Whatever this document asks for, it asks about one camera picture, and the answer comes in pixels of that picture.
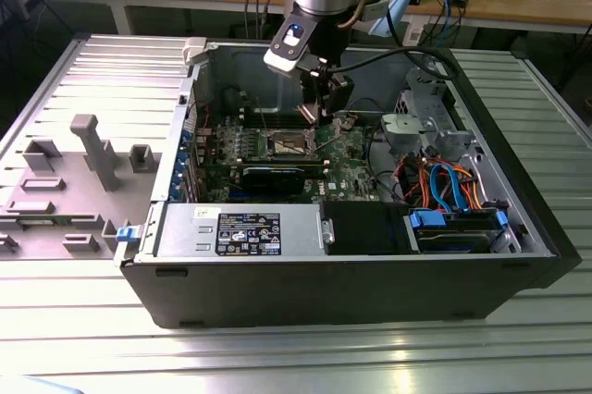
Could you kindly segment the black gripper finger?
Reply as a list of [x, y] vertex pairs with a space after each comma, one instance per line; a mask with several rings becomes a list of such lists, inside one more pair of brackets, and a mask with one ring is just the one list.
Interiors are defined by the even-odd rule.
[[315, 79], [315, 99], [317, 105], [317, 125], [319, 127], [330, 123], [330, 79], [323, 74], [319, 74]]

